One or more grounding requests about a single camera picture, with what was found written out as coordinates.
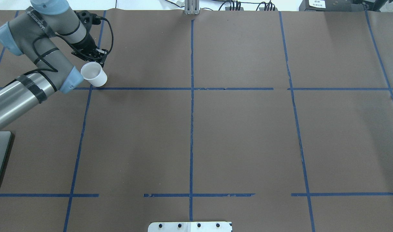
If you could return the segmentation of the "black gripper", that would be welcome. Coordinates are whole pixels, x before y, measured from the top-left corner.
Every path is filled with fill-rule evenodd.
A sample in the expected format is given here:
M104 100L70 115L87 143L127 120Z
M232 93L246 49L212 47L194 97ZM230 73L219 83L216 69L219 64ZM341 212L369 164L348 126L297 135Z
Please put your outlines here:
M100 49L96 44L95 40L90 34L77 43L72 43L71 54L89 62L98 62L100 65L104 65L108 56L108 50Z

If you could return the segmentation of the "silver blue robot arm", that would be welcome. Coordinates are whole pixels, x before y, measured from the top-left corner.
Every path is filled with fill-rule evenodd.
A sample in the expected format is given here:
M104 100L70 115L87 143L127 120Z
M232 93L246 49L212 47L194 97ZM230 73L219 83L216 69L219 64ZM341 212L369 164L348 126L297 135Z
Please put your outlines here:
M0 43L10 53L25 55L35 69L25 72L0 90L0 130L52 94L69 93L84 77L51 41L62 39L72 55L103 68L111 49L101 49L90 30L108 19L89 11L76 12L66 0L32 0L21 15L0 27Z

